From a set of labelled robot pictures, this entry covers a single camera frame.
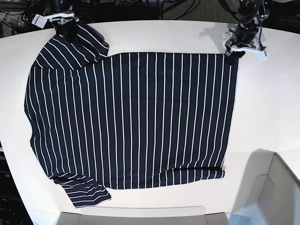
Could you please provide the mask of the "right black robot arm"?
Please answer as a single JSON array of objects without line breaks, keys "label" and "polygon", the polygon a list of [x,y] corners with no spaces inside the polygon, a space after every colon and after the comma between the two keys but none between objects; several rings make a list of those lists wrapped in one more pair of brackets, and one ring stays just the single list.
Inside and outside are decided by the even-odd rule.
[{"label": "right black robot arm", "polygon": [[56,30],[56,35],[62,37],[69,43],[75,40],[79,17],[73,12],[73,6],[69,0],[50,0],[50,12],[47,20]]}]

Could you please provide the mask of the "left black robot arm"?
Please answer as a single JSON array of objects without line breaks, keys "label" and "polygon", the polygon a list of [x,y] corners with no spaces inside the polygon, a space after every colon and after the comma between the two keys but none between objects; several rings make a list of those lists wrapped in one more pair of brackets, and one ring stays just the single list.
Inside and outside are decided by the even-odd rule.
[{"label": "left black robot arm", "polygon": [[225,42],[225,59],[230,65],[238,63],[245,53],[255,53],[260,60],[265,60],[268,56],[266,47],[262,44],[262,23],[269,18],[270,11],[268,3],[264,0],[240,0],[238,14],[236,17],[228,4],[223,1],[228,12],[238,22],[237,26],[229,29],[226,34],[229,39]]}]

